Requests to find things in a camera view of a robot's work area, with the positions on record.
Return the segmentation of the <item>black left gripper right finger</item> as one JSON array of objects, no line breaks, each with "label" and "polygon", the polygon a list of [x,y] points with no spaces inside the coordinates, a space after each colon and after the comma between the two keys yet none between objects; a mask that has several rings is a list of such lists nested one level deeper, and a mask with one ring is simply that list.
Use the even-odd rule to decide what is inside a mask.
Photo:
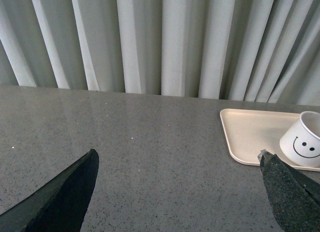
[{"label": "black left gripper right finger", "polygon": [[320,230],[320,184],[263,149],[259,166],[272,213],[285,232]]}]

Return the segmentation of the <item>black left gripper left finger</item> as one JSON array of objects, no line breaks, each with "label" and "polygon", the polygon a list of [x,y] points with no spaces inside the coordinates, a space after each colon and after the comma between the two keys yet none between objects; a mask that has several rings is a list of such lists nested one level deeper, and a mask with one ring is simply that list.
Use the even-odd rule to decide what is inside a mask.
[{"label": "black left gripper left finger", "polygon": [[99,155],[91,149],[0,216],[2,232],[79,232],[91,201]]}]

